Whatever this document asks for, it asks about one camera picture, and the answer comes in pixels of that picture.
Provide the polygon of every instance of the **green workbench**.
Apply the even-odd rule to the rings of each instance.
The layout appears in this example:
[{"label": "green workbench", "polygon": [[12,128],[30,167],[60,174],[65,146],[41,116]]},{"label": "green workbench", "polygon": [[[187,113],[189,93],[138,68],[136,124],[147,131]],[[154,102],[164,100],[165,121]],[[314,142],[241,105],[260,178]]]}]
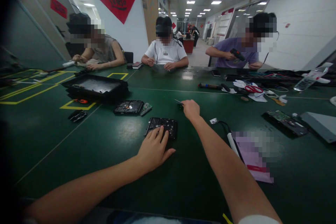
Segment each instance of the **green workbench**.
[{"label": "green workbench", "polygon": [[[19,84],[2,89],[2,114],[8,123],[8,154],[12,162],[14,187],[23,198],[39,198],[57,186],[82,175],[118,164],[137,154],[150,117],[178,121],[177,140],[168,148],[177,151],[162,166],[108,196],[100,206],[165,216],[209,221],[231,218],[223,193],[207,161],[200,139],[174,99],[193,99],[201,116],[217,118],[233,131],[255,132],[267,153],[274,184],[259,183],[283,223],[330,223],[336,205],[336,147],[309,133],[289,138],[261,115],[280,109],[287,114],[315,112],[336,116],[329,99],[331,87],[311,87],[298,93],[290,90],[281,107],[244,102],[239,94],[200,89],[198,83],[220,85],[210,68],[188,67],[160,75],[143,66],[126,66],[96,73],[127,81],[127,99],[153,105],[144,117],[116,116],[114,106],[74,104],[62,82],[72,78],[71,67],[41,85]],[[80,123],[68,120],[73,107],[85,107],[88,116]],[[222,137],[220,125],[213,129]]]}]

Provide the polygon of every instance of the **person in background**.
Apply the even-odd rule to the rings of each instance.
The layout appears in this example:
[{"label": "person in background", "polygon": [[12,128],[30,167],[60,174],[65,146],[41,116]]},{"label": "person in background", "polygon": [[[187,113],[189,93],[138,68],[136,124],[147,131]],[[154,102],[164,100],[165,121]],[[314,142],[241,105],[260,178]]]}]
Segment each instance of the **person in background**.
[{"label": "person in background", "polygon": [[158,17],[156,36],[141,62],[150,67],[154,64],[164,65],[168,71],[189,65],[189,60],[180,41],[173,39],[172,20],[170,17]]},{"label": "person in background", "polygon": [[[276,22],[274,13],[259,13],[251,18],[249,27],[245,29],[242,37],[227,38],[209,47],[205,53],[219,58],[215,67],[244,68],[248,63],[250,69],[257,70],[263,65],[259,61],[257,43],[261,42],[261,38],[266,37],[267,33],[276,31]],[[233,48],[245,57],[245,61],[237,59],[230,53]]]},{"label": "person in background", "polygon": [[192,27],[191,27],[191,35],[190,36],[192,37],[193,35],[195,35],[194,48],[196,48],[196,44],[197,44],[197,40],[198,40],[198,37],[200,35],[200,32],[195,25],[192,25]]},{"label": "person in background", "polygon": [[[279,216],[245,164],[200,116],[199,105],[193,100],[182,103],[186,118],[198,133],[199,139],[195,141],[201,141],[225,196],[233,223],[280,224]],[[30,218],[26,223],[78,223],[108,195],[154,171],[175,153],[176,150],[172,148],[165,150],[168,135],[163,126],[157,127],[148,133],[134,157],[77,178],[47,193],[25,209],[26,217]],[[127,223],[184,223],[182,221],[152,216]],[[190,220],[188,223],[203,222]]]},{"label": "person in background", "polygon": [[84,42],[85,50],[82,55],[76,54],[72,59],[76,62],[87,63],[96,54],[98,62],[102,64],[88,64],[88,70],[101,70],[126,64],[124,50],[117,40],[102,33],[95,25],[90,24],[90,17],[86,13],[73,13],[67,23],[72,40],[76,43]]},{"label": "person in background", "polygon": [[176,32],[175,36],[183,44],[183,38],[186,37],[186,35],[182,35],[182,33],[181,33],[181,27],[179,27],[177,29],[177,32]]}]

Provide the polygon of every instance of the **purple t-shirt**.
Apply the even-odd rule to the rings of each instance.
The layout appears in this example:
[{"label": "purple t-shirt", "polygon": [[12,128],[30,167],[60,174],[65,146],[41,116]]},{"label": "purple t-shirt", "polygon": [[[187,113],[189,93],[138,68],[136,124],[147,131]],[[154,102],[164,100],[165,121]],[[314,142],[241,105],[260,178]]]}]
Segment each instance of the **purple t-shirt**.
[{"label": "purple t-shirt", "polygon": [[225,58],[218,58],[215,67],[244,68],[247,62],[252,64],[259,61],[257,45],[254,47],[242,47],[241,38],[227,38],[217,43],[213,47],[225,52],[230,52],[232,48],[234,48],[238,50],[245,58],[245,61],[241,61],[239,59],[227,61]]}]

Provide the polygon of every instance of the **gray sleeveless top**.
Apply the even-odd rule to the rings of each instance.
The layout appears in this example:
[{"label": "gray sleeveless top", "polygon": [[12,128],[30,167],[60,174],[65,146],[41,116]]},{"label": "gray sleeveless top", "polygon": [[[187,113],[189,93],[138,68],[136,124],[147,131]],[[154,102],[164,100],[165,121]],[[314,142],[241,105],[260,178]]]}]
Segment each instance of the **gray sleeveless top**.
[{"label": "gray sleeveless top", "polygon": [[[114,38],[112,38],[110,35],[105,34],[105,41],[104,41],[104,47],[103,48],[92,48],[92,50],[94,51],[95,55],[94,55],[94,59],[99,60],[103,63],[106,62],[110,62],[113,60],[116,60],[116,55],[114,54],[113,48],[112,48],[112,42],[116,41]],[[122,54],[124,56],[124,62],[126,62],[126,58],[124,55],[124,50],[121,47],[121,45],[119,44],[120,49],[122,51]]]}]

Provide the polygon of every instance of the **hand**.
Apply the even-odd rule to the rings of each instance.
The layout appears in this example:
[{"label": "hand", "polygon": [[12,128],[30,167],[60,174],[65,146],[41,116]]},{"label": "hand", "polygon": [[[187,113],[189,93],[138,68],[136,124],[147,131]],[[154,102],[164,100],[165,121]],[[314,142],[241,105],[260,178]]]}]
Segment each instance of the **hand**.
[{"label": "hand", "polygon": [[154,58],[148,58],[147,63],[150,67],[154,66]]},{"label": "hand", "polygon": [[173,70],[175,68],[175,62],[168,62],[165,64],[164,69],[167,71]]},{"label": "hand", "polygon": [[76,54],[76,55],[72,58],[72,60],[74,60],[74,61],[76,61],[76,62],[81,62],[81,63],[86,63],[86,62],[88,61],[85,57],[83,57],[83,56],[81,56],[81,55],[79,55],[79,54]]},{"label": "hand", "polygon": [[224,56],[227,60],[235,60],[237,59],[232,53],[230,52],[227,52],[225,53],[225,56]]},{"label": "hand", "polygon": [[262,66],[263,66],[263,64],[261,62],[255,62],[255,63],[249,64],[248,67],[252,70],[258,70]]},{"label": "hand", "polygon": [[169,149],[165,152],[169,132],[164,133],[160,143],[163,131],[163,126],[161,126],[149,132],[137,154],[138,163],[147,173],[162,165],[176,151],[175,149]]},{"label": "hand", "polygon": [[100,69],[103,69],[103,65],[102,64],[92,64],[92,65],[88,65],[87,69],[90,71],[100,70]]},{"label": "hand", "polygon": [[183,103],[183,111],[185,116],[191,121],[191,119],[198,118],[200,115],[199,105],[194,100],[185,100]]}]

